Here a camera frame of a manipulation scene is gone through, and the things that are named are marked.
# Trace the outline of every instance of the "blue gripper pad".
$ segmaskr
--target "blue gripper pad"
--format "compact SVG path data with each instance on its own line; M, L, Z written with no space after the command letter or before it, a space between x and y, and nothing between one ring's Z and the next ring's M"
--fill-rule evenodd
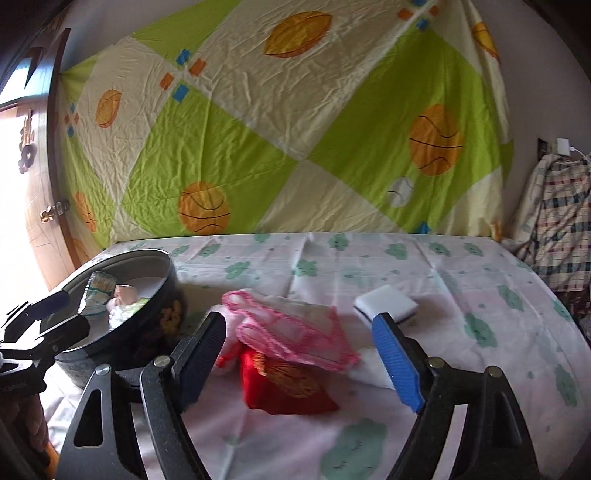
M372 322L372 336L400 401L418 413L425 405L421 393L421 378L381 314Z

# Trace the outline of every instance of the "bed sheet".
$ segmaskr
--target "bed sheet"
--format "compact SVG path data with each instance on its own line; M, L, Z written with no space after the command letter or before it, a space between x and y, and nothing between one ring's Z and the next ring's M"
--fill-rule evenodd
M505 371L542 473L557 478L590 430L586 342L539 277L490 239L393 233L168 238L117 244L93 261L139 248L174 257L189 301L188 329L224 292L238 288L335 305L346 318L354 315L356 296L392 284L418 302L417 315L401 327L428 355L458 368L483 371L494 364ZM365 335L371 342L368 330ZM338 374L323 381L340 411L297 417L248 410L236 373L210 377L184 421L212 478L385 478L414 415L393 390ZM50 370L42 401L58 448L79 395L57 367ZM141 412L136 417L150 478L162 478ZM450 437L457 440L461 431L454 423ZM447 478L452 463L453 452L444 452L436 478Z
M469 0L202 0L61 76L76 248L500 235L499 54Z

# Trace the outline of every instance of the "orange ball print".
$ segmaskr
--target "orange ball print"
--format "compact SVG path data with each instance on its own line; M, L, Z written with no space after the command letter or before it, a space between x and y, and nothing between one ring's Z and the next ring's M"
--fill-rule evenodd
M418 169L430 177L447 172L462 152L463 137L444 105L431 105L414 121L410 152Z
M316 45L330 28L332 15L302 12L287 17L271 32L265 54L286 59L297 57Z
M205 181L196 181L179 197L178 215L190 232L216 235L228 227L232 212L220 188Z
M119 103L121 102L121 92L118 90L107 90L100 97L96 105L96 123L101 128L109 128L113 125L117 112L119 112Z
M78 212L82 217L82 221L86 225L86 228L91 231L91 233L96 232L96 219L95 214L92 212L92 208L90 207L90 203L82 192L76 192L74 194L74 203L76 204L76 208L78 208Z
M484 22L477 23L472 30L474 39L482 48L484 48L493 58L499 59L499 53L496 50L495 42L492 39L491 33Z

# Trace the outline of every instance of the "electrical outlet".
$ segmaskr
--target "electrical outlet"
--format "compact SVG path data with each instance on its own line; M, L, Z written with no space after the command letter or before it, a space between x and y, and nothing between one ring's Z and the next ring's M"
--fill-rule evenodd
M570 156L570 140L568 138L556 139L556 152L563 157Z

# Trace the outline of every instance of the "red pouch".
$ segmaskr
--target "red pouch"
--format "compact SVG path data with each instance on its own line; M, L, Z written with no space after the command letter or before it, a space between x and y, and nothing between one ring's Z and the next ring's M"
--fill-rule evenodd
M266 357L248 347L241 358L242 389L248 408L271 415L310 415L339 409L309 368Z

